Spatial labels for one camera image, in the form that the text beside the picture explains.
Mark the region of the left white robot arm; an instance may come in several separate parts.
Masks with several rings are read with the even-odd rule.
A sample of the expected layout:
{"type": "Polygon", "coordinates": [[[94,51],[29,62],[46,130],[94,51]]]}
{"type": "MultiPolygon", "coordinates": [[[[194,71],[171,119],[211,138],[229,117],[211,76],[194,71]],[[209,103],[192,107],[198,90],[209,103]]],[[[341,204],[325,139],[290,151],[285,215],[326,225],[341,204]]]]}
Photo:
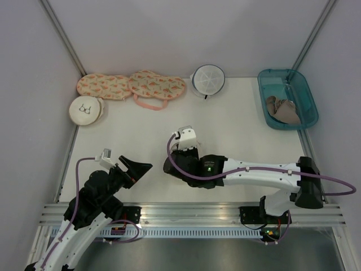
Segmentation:
{"type": "Polygon", "coordinates": [[[98,157],[105,168],[94,171],[84,186],[76,180],[76,196],[69,202],[59,231],[43,256],[26,270],[75,270],[84,252],[110,224],[132,225],[137,232],[139,220],[126,219],[124,205],[115,197],[121,188],[133,187],[151,168],[152,164],[131,161],[124,156],[120,162],[123,171],[109,156],[98,157]]]}

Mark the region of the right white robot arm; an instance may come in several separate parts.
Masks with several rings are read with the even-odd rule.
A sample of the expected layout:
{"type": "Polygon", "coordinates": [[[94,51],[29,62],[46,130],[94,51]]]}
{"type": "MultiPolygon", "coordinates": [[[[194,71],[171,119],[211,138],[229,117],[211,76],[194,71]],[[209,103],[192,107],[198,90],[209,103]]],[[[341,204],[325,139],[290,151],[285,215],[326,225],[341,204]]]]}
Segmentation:
{"type": "Polygon", "coordinates": [[[166,158],[163,171],[194,188],[251,185],[277,191],[263,196],[258,218],[270,223],[292,207],[323,208],[319,170],[312,158],[302,156],[296,163],[257,164],[220,155],[199,157],[198,150],[174,150],[166,158]]]}

